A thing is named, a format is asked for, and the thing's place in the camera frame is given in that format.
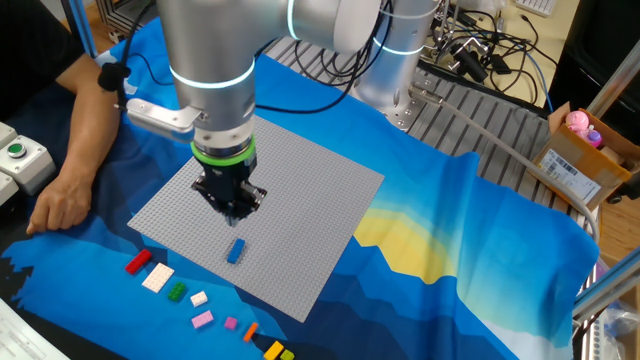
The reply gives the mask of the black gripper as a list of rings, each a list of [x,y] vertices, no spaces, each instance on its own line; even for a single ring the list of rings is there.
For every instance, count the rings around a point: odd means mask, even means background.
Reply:
[[[199,164],[204,173],[196,178],[191,189],[222,214],[229,226],[236,227],[241,220],[259,209],[267,191],[249,182],[257,165],[256,157],[228,166],[210,165],[201,160]]]

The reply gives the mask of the person's left hand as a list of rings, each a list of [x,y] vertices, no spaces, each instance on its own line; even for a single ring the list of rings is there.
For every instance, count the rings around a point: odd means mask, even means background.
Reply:
[[[28,235],[67,230],[87,217],[95,174],[63,169],[40,193],[26,229]]]

